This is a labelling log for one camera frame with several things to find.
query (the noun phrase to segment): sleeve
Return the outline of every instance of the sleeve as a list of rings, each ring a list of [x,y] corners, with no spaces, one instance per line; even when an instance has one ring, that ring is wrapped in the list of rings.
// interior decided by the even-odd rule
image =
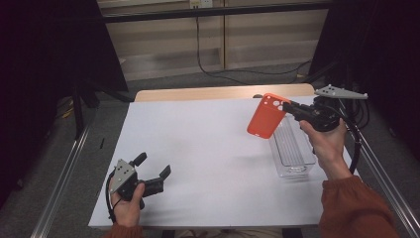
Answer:
[[[104,236],[104,238],[144,238],[143,228],[141,226],[125,227],[117,223],[112,225],[111,230]]]
[[[359,177],[323,182],[324,212],[319,223],[323,238],[398,237],[385,201]]]

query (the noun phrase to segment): clear plastic container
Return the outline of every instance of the clear plastic container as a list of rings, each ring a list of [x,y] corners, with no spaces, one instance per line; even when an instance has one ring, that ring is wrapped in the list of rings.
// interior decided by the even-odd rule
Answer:
[[[291,115],[281,120],[269,138],[269,144],[281,178],[307,176],[316,163],[307,135]]]

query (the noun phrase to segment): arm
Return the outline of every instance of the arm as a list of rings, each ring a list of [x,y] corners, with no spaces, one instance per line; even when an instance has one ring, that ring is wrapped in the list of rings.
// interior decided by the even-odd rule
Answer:
[[[111,230],[105,238],[143,238],[143,228],[139,225],[140,221],[140,199],[145,192],[145,185],[140,183],[134,191],[131,201],[120,200],[117,192],[111,195],[111,203],[114,207],[114,214],[117,222],[113,224]]]
[[[398,237],[390,210],[383,199],[353,176],[343,159],[345,123],[320,133],[305,121],[300,127],[309,136],[320,167],[328,180],[323,182],[324,212],[319,227],[323,238]]]

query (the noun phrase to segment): electrical outlet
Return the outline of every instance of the electrical outlet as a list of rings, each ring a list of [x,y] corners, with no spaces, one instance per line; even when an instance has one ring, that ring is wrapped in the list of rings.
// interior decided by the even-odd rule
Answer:
[[[201,8],[212,8],[213,0],[201,0]]]
[[[189,0],[190,9],[212,8],[213,0]]]

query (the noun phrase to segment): orange phone case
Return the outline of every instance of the orange phone case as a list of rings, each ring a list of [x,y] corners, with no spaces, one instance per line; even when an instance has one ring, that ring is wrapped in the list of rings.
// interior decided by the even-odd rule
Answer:
[[[270,138],[286,114],[286,112],[282,111],[282,102],[284,101],[290,103],[290,100],[287,98],[266,93],[260,101],[247,131],[258,137]]]

